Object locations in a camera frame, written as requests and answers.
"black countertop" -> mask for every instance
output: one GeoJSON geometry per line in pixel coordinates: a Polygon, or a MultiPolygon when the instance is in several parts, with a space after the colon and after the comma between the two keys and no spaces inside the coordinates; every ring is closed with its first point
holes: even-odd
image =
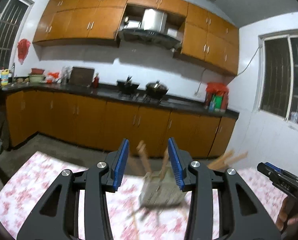
{"type": "Polygon", "coordinates": [[[200,101],[195,101],[191,99],[165,95],[160,103],[157,101],[145,101],[143,102],[143,94],[145,91],[138,90],[140,93],[138,98],[121,96],[117,90],[116,86],[99,84],[99,88],[86,88],[73,85],[61,85],[61,84],[45,84],[45,83],[18,83],[18,84],[8,84],[1,88],[5,93],[14,93],[22,90],[41,90],[49,92],[63,92],[75,95],[102,98],[109,101],[119,101],[123,103],[137,104],[141,106],[149,106],[160,109],[176,110],[183,113],[201,114],[216,117],[228,117],[232,119],[238,119],[239,113],[227,109],[225,113],[221,112],[209,112],[204,108],[204,103],[200,101]]]}

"table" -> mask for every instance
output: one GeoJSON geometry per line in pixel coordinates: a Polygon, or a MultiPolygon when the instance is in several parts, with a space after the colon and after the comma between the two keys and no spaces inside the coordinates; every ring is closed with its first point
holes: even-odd
{"type": "MultiPolygon", "coordinates": [[[[36,152],[8,181],[0,192],[0,221],[16,238],[32,208],[64,169],[73,172],[86,168],[52,158],[36,152]]],[[[275,188],[256,169],[238,171],[249,187],[255,192],[275,221],[286,195],[275,188]]],[[[110,224],[115,240],[183,240],[191,192],[182,206],[170,210],[147,210],[139,208],[138,196],[143,185],[142,177],[125,175],[119,190],[106,193],[110,224]]],[[[213,191],[213,239],[219,237],[219,206],[217,191],[213,191]]],[[[84,191],[80,192],[78,214],[79,238],[84,236],[84,191]]]]}

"range hood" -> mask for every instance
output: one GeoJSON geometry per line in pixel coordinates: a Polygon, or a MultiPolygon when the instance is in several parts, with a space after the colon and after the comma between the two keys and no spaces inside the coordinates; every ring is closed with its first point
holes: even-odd
{"type": "Polygon", "coordinates": [[[145,9],[142,21],[132,21],[128,17],[119,31],[119,38],[125,41],[137,41],[159,45],[166,49],[178,49],[181,41],[177,39],[177,30],[166,29],[167,13],[145,9]]]}

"blue gripper pad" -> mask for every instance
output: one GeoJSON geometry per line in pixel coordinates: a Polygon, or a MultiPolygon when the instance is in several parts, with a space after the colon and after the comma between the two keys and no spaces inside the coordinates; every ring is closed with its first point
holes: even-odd
{"type": "Polygon", "coordinates": [[[114,179],[113,179],[113,188],[115,191],[118,190],[118,188],[121,186],[122,178],[123,178],[123,173],[126,168],[127,164],[127,159],[128,159],[128,154],[129,154],[129,141],[125,140],[120,154],[116,168],[114,169],[114,179]]]}
{"type": "Polygon", "coordinates": [[[169,153],[169,159],[171,162],[171,166],[173,169],[173,174],[175,178],[176,184],[179,186],[180,190],[183,190],[184,188],[184,181],[183,181],[183,173],[182,173],[182,167],[179,161],[178,152],[176,150],[177,147],[173,145],[172,139],[168,139],[168,153],[169,153]]]}

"gray floor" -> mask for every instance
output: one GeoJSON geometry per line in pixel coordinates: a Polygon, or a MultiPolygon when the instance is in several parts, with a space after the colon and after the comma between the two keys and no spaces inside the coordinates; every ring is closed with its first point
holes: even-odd
{"type": "MultiPolygon", "coordinates": [[[[43,135],[36,135],[19,149],[1,153],[1,170],[7,177],[11,178],[36,151],[41,151],[62,161],[87,168],[103,161],[107,155],[101,151],[78,147],[43,135]]],[[[149,161],[153,171],[159,171],[161,169],[161,159],[150,159],[149,161]]],[[[139,158],[128,158],[125,174],[137,176],[145,175],[145,171],[139,158]]]]}

